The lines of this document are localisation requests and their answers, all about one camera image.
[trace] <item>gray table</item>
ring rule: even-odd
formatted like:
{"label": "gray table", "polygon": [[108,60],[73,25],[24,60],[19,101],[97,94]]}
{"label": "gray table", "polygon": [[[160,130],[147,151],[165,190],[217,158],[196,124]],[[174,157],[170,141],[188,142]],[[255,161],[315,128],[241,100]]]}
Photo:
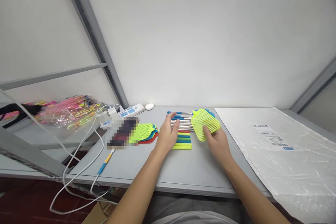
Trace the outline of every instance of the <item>gray table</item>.
{"label": "gray table", "polygon": [[[139,119],[140,123],[153,123],[159,128],[165,119],[167,111],[192,112],[193,109],[197,108],[155,107],[151,111],[145,111],[139,114]],[[271,194],[255,175],[215,110],[213,108],[208,109],[215,114],[221,123],[221,127],[226,132],[230,150],[235,161],[263,194],[271,198]],[[298,114],[290,110],[283,110],[283,112],[319,134],[329,139],[335,138],[331,133],[302,118]],[[105,142],[107,138],[108,136],[105,134],[103,137]],[[194,132],[191,133],[191,141],[192,150],[170,151],[162,166],[155,189],[157,191],[173,193],[237,197],[230,180],[211,156],[207,142],[200,142]],[[138,147],[127,150],[116,150],[105,170],[98,178],[98,185],[128,187],[145,163],[149,153],[155,146],[155,142],[139,145]],[[101,143],[97,143],[93,146],[75,168],[70,171],[67,175],[67,180],[73,178],[75,174],[82,170],[97,155],[100,149]],[[97,175],[97,171],[100,169],[109,152],[109,150],[104,148],[98,159],[84,171],[82,175],[78,176],[75,182],[92,184]]]}

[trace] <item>metal shelf frame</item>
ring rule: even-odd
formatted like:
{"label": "metal shelf frame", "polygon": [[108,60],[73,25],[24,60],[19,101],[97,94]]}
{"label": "metal shelf frame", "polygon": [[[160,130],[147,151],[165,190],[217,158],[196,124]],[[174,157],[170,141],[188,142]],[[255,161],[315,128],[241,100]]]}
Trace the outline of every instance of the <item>metal shelf frame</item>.
{"label": "metal shelf frame", "polygon": [[[121,86],[117,71],[112,62],[111,55],[107,49],[102,32],[99,28],[97,19],[93,12],[89,0],[71,0],[79,19],[82,22],[83,28],[91,42],[91,45],[98,58],[98,64],[84,66],[49,74],[16,79],[0,83],[2,90],[10,90],[19,88],[34,83],[48,81],[64,76],[69,76],[81,72],[90,71],[101,68],[117,98],[117,102],[124,108],[128,107],[128,101]],[[95,142],[84,142],[84,146],[94,145]],[[78,143],[71,142],[64,144],[66,148],[77,147]],[[59,149],[60,144],[38,144],[31,145],[14,135],[12,132],[0,127],[0,153],[6,157],[14,159],[28,167],[31,167],[47,176],[52,180],[62,176],[65,165],[52,157],[48,156],[42,150]]]}

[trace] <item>metal rod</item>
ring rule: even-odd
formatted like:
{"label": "metal rod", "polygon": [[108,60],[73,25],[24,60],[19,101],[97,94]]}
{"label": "metal rod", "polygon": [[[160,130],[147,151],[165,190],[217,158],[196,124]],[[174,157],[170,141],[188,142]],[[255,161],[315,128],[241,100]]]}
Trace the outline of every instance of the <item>metal rod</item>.
{"label": "metal rod", "polygon": [[35,76],[35,77],[10,80],[10,81],[7,81],[7,82],[1,82],[0,83],[0,88],[2,90],[19,88],[19,87],[26,86],[26,85],[31,85],[31,84],[34,84],[34,83],[48,81],[48,80],[51,80],[51,79],[56,79],[56,78],[60,78],[60,77],[68,76],[68,75],[73,75],[73,74],[78,74],[78,73],[81,73],[81,72],[90,71],[90,70],[97,69],[97,68],[104,68],[104,67],[107,67],[107,64],[106,63],[100,63],[100,64],[91,65],[91,66],[87,66],[87,67],[84,66],[84,67],[64,70],[64,71],[60,71],[60,72],[48,73],[48,74],[45,74],[45,75],[39,75],[39,76]]}
{"label": "metal rod", "polygon": [[105,43],[102,31],[98,25],[95,13],[91,6],[90,0],[71,0],[80,21],[86,31],[86,34],[91,42],[94,52],[100,63],[106,63],[103,71],[107,80],[117,98],[117,101],[124,108],[128,107],[128,101],[124,93],[123,87],[119,80],[117,70],[113,64],[112,57]]}
{"label": "metal rod", "polygon": [[192,126],[179,126],[179,128],[194,128],[194,127],[192,127]]}
{"label": "metal rod", "polygon": [[180,123],[191,123],[190,120],[180,120]]}
{"label": "metal rod", "polygon": [[192,124],[190,124],[190,123],[180,123],[180,125],[192,125]]}

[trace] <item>power strip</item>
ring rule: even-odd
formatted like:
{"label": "power strip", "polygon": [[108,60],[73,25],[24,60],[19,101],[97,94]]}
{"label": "power strip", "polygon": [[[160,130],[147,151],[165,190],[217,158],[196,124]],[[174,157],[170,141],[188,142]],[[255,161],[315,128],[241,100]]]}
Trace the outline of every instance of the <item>power strip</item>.
{"label": "power strip", "polygon": [[144,111],[145,107],[141,103],[139,103],[137,105],[129,107],[128,109],[125,109],[124,111],[118,112],[118,115],[120,117],[132,117]]}

